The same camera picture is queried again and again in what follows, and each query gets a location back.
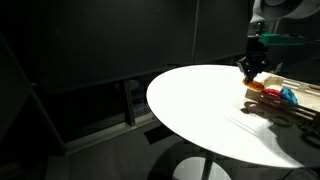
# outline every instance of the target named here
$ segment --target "table pedestal base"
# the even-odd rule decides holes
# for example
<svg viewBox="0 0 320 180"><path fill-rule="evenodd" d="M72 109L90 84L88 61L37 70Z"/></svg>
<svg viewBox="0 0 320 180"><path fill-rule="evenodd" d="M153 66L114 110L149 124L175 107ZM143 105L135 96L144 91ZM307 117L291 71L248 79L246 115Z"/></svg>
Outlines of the table pedestal base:
<svg viewBox="0 0 320 180"><path fill-rule="evenodd" d="M212 162L211 165L208 165L206 163L206 159L202 157L192 157L182 161L176 167L173 173L172 179L173 180L202 180L202 179L231 180L229 175L218 164Z"/></svg>

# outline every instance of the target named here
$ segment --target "white round table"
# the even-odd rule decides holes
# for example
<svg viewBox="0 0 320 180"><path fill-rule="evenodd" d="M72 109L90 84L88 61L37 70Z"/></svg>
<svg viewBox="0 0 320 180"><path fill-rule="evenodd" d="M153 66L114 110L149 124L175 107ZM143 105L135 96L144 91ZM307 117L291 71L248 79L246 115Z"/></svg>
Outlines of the white round table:
<svg viewBox="0 0 320 180"><path fill-rule="evenodd" d="M269 76L261 73L255 80ZM295 125L275 133L268 120L240 111L250 101L243 78L232 66L177 68L151 82L148 104L165 126L209 151L273 167L319 166L320 150L303 142Z"/></svg>

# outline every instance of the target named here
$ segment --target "red object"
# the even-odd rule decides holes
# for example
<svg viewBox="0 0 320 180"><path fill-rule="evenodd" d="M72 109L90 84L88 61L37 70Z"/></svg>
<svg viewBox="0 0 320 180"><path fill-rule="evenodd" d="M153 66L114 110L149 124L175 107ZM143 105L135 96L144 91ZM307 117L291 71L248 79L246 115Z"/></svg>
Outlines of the red object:
<svg viewBox="0 0 320 180"><path fill-rule="evenodd" d="M262 93L268 94L268 95L272 95L272 96L276 96L276 97L278 97L278 98L281 97L280 91L275 90L275 89L264 89L264 90L262 91Z"/></svg>

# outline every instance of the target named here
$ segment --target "blue object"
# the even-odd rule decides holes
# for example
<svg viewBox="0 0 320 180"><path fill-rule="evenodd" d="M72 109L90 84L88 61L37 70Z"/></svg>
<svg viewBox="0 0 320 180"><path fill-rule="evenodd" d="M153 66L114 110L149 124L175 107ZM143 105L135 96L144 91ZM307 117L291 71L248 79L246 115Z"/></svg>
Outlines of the blue object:
<svg viewBox="0 0 320 180"><path fill-rule="evenodd" d="M295 105L298 105L298 100L294 93L289 88L282 88L281 91L281 99L285 99Z"/></svg>

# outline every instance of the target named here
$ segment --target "dark wall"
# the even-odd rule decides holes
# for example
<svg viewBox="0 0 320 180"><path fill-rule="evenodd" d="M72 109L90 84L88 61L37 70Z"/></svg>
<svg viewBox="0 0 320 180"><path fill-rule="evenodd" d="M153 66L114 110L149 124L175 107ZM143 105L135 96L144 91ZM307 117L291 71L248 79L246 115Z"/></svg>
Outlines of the dark wall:
<svg viewBox="0 0 320 180"><path fill-rule="evenodd" d="M0 33L0 143L30 95Z"/></svg>
<svg viewBox="0 0 320 180"><path fill-rule="evenodd" d="M200 0L195 63L244 54L250 13L248 1Z"/></svg>
<svg viewBox="0 0 320 180"><path fill-rule="evenodd" d="M11 0L0 22L28 76L59 93L244 53L247 1L199 5L196 46L197 0Z"/></svg>

